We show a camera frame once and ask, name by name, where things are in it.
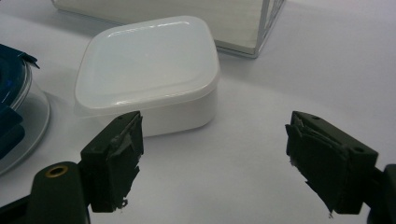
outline clear plastic lid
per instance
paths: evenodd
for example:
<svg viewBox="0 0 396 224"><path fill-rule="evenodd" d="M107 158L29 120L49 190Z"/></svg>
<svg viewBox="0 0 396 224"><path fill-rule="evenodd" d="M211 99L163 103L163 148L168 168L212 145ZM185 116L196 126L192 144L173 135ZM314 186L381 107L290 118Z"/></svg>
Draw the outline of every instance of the clear plastic lid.
<svg viewBox="0 0 396 224"><path fill-rule="evenodd" d="M0 44L0 103L17 110L29 92L32 83L30 63L36 58Z"/></svg>
<svg viewBox="0 0 396 224"><path fill-rule="evenodd" d="M217 87L219 59L205 22L175 17L124 25L87 47L76 100L94 115L173 105Z"/></svg>

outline transparent container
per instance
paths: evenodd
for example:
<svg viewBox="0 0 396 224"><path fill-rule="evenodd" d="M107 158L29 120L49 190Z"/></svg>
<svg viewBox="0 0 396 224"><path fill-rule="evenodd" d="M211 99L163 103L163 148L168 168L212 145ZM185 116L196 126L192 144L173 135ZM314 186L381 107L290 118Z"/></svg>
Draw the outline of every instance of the transparent container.
<svg viewBox="0 0 396 224"><path fill-rule="evenodd" d="M87 47L76 110L104 125L140 110L143 135L205 125L216 115L219 59L204 21L174 17L112 28Z"/></svg>
<svg viewBox="0 0 396 224"><path fill-rule="evenodd" d="M175 16L204 20L216 46L258 57L284 0L52 0L55 7L101 20L129 24Z"/></svg>
<svg viewBox="0 0 396 224"><path fill-rule="evenodd" d="M15 147L8 148L7 154L1 158L0 175L19 164L35 149L50 121L50 103L32 79L30 64L36 66L35 61L24 52L0 45L1 103L23 119L22 133L13 133L15 137L21 136L18 140L21 141Z"/></svg>

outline clear plastic box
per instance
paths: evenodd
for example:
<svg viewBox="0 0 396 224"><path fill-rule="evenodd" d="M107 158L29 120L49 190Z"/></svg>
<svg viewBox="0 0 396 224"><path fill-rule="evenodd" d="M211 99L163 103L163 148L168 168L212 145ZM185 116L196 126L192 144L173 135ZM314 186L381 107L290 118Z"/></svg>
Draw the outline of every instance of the clear plastic box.
<svg viewBox="0 0 396 224"><path fill-rule="evenodd" d="M115 27L87 47L77 112L107 125L140 110L143 135L205 125L216 115L219 59L204 21L174 17Z"/></svg>
<svg viewBox="0 0 396 224"><path fill-rule="evenodd" d="M52 0L55 7L106 21L130 24L175 16L204 20L216 46L258 57L284 0Z"/></svg>

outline white surface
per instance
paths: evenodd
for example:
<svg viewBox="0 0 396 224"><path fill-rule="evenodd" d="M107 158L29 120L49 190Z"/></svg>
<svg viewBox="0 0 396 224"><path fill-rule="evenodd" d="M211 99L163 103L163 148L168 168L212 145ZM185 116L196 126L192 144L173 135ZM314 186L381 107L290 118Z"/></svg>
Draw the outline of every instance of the white surface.
<svg viewBox="0 0 396 224"><path fill-rule="evenodd" d="M34 81L17 112L23 117L21 126L25 136L0 160L0 175L18 165L35 150L49 125L50 103Z"/></svg>
<svg viewBox="0 0 396 224"><path fill-rule="evenodd" d="M286 156L292 110L320 116L396 162L396 2L289 0L257 60L219 55L218 113L206 126L145 139L129 204L92 223L365 223L328 216ZM34 80L51 103L43 141L0 177L0 205L29 193L40 169L79 161L101 130L74 113L78 67L113 24L60 13L50 1L0 2L2 44L37 57Z"/></svg>

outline blue object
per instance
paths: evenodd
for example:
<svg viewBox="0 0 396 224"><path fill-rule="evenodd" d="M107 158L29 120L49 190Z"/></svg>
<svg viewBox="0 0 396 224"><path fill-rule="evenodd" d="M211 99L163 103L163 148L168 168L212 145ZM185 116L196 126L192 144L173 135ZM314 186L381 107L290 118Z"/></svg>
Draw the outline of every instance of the blue object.
<svg viewBox="0 0 396 224"><path fill-rule="evenodd" d="M0 160L24 137L22 117L4 104L0 104Z"/></svg>
<svg viewBox="0 0 396 224"><path fill-rule="evenodd" d="M24 52L0 45L0 103L13 107L24 85L30 85L25 63L38 67L35 62L36 58Z"/></svg>
<svg viewBox="0 0 396 224"><path fill-rule="evenodd" d="M24 137L22 117L16 112L32 82L30 67L37 59L0 45L0 160Z"/></svg>

